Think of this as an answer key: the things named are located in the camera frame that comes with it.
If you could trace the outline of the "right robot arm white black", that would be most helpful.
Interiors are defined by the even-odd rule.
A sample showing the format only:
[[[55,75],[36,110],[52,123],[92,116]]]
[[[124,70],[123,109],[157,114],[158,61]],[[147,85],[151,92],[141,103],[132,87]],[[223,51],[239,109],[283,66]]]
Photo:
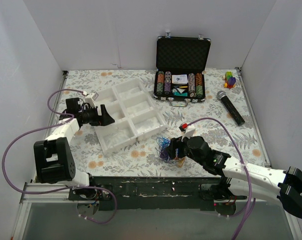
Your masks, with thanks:
[[[172,138],[165,151],[171,159],[188,157],[210,174],[229,179],[217,186],[221,198],[246,195],[270,201],[302,219],[302,171],[298,168],[276,170],[242,164],[237,158],[210,148],[201,136]]]

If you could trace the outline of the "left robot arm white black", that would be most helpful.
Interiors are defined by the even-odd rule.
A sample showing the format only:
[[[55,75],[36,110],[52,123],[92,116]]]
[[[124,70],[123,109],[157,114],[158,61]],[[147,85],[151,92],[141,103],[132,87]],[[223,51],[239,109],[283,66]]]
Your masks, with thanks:
[[[104,127],[113,124],[115,120],[104,104],[79,104],[79,100],[78,97],[67,99],[67,107],[60,113],[58,126],[45,140],[35,142],[36,171],[40,183],[77,186],[84,199],[92,200],[97,194],[97,188],[90,183],[90,174],[76,170],[70,142],[85,124]]]

